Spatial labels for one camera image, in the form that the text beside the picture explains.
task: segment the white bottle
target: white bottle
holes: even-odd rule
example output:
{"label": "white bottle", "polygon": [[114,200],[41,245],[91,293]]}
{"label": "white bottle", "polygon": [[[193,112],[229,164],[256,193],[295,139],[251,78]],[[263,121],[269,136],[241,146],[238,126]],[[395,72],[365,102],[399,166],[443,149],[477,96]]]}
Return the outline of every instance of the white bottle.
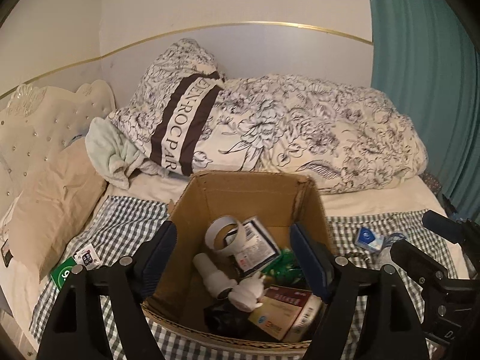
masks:
{"label": "white bottle", "polygon": [[390,249],[392,249],[392,245],[395,242],[401,239],[407,239],[407,237],[405,237],[402,233],[392,233],[385,238],[385,241],[383,242],[382,250],[380,251],[380,254],[378,255],[378,258],[377,258],[378,269],[381,269],[382,266],[386,264],[390,264],[391,266],[394,266],[395,269],[397,269],[397,271],[400,269],[400,267],[392,261],[392,257],[390,256]]}
{"label": "white bottle", "polygon": [[193,258],[193,264],[202,276],[207,291],[215,299],[225,299],[230,290],[237,285],[237,281],[229,279],[205,253],[196,255]]}

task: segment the green card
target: green card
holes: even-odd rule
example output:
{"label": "green card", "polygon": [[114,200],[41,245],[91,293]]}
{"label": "green card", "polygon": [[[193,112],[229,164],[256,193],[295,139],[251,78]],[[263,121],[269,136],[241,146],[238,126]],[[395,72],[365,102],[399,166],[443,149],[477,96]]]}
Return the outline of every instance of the green card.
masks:
{"label": "green card", "polygon": [[69,257],[64,262],[62,262],[57,268],[55,268],[50,276],[52,277],[55,285],[59,290],[62,289],[63,283],[67,280],[68,275],[70,274],[71,269],[76,266],[77,263],[75,262],[73,257]]}

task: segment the small blue box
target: small blue box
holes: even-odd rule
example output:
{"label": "small blue box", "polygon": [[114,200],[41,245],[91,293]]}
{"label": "small blue box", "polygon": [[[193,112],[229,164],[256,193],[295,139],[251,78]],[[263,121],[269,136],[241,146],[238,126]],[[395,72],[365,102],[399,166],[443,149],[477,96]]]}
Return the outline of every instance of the small blue box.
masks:
{"label": "small blue box", "polygon": [[362,227],[358,230],[357,237],[355,238],[355,245],[371,251],[372,253],[380,253],[384,238],[383,235],[375,233],[368,227]]}

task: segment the white plush toy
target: white plush toy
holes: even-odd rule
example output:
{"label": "white plush toy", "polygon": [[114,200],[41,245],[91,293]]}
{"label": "white plush toy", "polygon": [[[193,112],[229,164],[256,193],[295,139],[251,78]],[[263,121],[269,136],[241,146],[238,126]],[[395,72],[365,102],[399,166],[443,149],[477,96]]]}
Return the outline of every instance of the white plush toy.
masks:
{"label": "white plush toy", "polygon": [[263,295],[263,277],[258,271],[251,277],[243,279],[229,292],[229,301],[240,311],[252,312],[262,305],[258,299]]}

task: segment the checkered sheet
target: checkered sheet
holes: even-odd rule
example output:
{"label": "checkered sheet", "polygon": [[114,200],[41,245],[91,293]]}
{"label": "checkered sheet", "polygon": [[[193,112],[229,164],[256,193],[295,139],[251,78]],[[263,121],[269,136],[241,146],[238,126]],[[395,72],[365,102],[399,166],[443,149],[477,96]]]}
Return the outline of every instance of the checkered sheet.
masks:
{"label": "checkered sheet", "polygon": [[[445,241],[423,228],[423,213],[424,211],[415,211],[350,218],[329,217],[327,221],[332,227],[334,241],[339,254],[355,254],[356,257],[350,257],[350,260],[357,266],[373,268],[375,264],[374,255],[358,248],[353,243],[357,230],[362,226],[367,226],[384,235],[393,232],[404,233],[412,244],[444,265],[449,270],[451,278],[456,278],[457,273]],[[156,229],[166,219],[167,206],[163,203],[132,197],[108,197],[90,228],[68,244],[62,261],[91,242],[103,263],[111,266],[120,257],[134,254],[142,242],[153,237]],[[406,288],[412,297],[419,317],[423,318],[423,301],[420,296],[420,287],[411,281],[405,272],[401,271],[400,276],[406,283]],[[30,332],[38,342],[41,340],[48,316],[58,293],[59,291],[54,282],[50,280],[35,306]],[[118,337],[109,299],[101,297],[101,305],[113,358],[124,360],[126,357]],[[342,359],[353,358],[362,328],[365,307],[366,299],[358,298],[352,328]],[[159,348],[167,360],[298,360],[301,357],[257,356],[251,354],[251,352],[242,353],[238,350],[212,349],[183,335],[171,332],[152,320],[147,319],[147,321]]]}
{"label": "checkered sheet", "polygon": [[[356,266],[375,269],[376,255],[354,244],[354,237],[358,229],[365,226],[385,236],[395,232],[403,233],[411,244],[447,268],[450,278],[456,279],[458,278],[457,271],[446,241],[435,233],[426,230],[422,225],[424,212],[426,210],[363,215],[350,218],[328,217],[327,222],[331,226],[334,243],[337,245],[339,255],[354,254],[355,257],[350,257],[349,259]],[[410,279],[403,269],[399,270],[399,274],[417,310],[418,317],[420,320],[423,320],[423,299],[420,295],[422,288]],[[366,306],[367,297],[358,297],[352,327],[342,354],[342,360],[350,360],[355,354],[360,332],[362,331]],[[427,343],[431,357],[434,347],[428,340]]]}

